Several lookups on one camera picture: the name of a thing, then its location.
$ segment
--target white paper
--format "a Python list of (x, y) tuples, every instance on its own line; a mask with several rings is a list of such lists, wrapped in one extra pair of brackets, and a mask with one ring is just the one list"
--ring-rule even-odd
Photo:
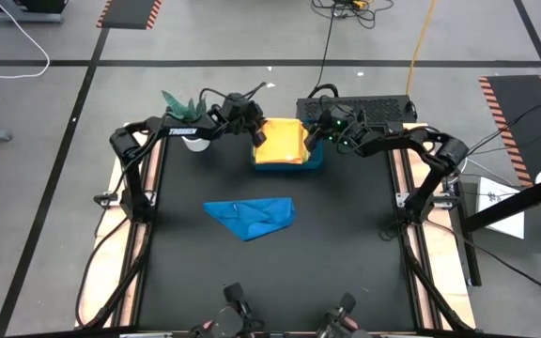
[[(497, 203), (513, 196), (518, 190), (494, 182), (491, 179), (480, 177), (477, 194), (477, 212), (494, 206)], [(500, 233), (523, 239), (525, 216), (523, 212), (498, 221), (487, 228)]]

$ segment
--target white pot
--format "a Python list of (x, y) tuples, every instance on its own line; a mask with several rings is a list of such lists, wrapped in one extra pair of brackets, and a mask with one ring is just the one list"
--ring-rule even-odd
[(210, 140), (204, 140), (204, 139), (190, 140), (185, 136), (182, 136), (181, 138), (183, 139), (185, 146), (187, 146), (187, 148), (193, 152), (204, 151), (210, 145)]

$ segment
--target blue container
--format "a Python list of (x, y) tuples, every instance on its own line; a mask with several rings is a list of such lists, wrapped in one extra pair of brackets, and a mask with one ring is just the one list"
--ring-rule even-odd
[(320, 164), (323, 162), (323, 143), (319, 141), (315, 150), (310, 153), (310, 158), (308, 161), (302, 164), (291, 164), (291, 163), (263, 163), (256, 164), (254, 159), (254, 152), (252, 152), (252, 164), (256, 170), (312, 170), (317, 169)]

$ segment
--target blue towel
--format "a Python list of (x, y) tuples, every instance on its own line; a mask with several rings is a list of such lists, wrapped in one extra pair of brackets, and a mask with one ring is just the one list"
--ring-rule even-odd
[(242, 240), (250, 240), (288, 227), (296, 217), (291, 198), (209, 202), (204, 210)]

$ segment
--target black tabletop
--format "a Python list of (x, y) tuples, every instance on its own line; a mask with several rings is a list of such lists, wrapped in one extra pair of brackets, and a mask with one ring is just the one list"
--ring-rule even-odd
[[(395, 219), (388, 156), (327, 147), (320, 168), (289, 173), (256, 171), (251, 153), (247, 135), (226, 135), (202, 153), (168, 142), (139, 328), (187, 330), (212, 319), (224, 286), (240, 282), (266, 330), (315, 330), (345, 292), (358, 301), (361, 328), (413, 330), (400, 244), (378, 236)], [(293, 198), (294, 223), (248, 242), (203, 209), (271, 197)]]

